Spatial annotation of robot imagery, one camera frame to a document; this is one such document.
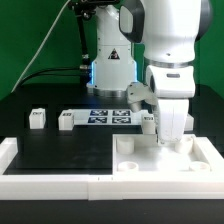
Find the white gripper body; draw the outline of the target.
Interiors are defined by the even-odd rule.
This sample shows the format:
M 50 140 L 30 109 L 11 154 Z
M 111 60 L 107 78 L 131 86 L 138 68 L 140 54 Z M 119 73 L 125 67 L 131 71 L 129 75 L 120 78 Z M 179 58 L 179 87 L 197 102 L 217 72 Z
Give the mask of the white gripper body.
M 153 111 L 158 139 L 178 142 L 182 139 L 189 109 L 188 99 L 158 99 Z

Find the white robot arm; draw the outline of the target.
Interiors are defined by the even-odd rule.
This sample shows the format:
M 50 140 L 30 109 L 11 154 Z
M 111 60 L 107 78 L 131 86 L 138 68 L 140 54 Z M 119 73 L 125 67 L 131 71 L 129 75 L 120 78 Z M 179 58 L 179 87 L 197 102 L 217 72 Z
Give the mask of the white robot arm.
M 96 7 L 97 57 L 88 91 L 151 105 L 158 139 L 182 139 L 195 94 L 194 44 L 212 21 L 210 0 L 124 0 Z

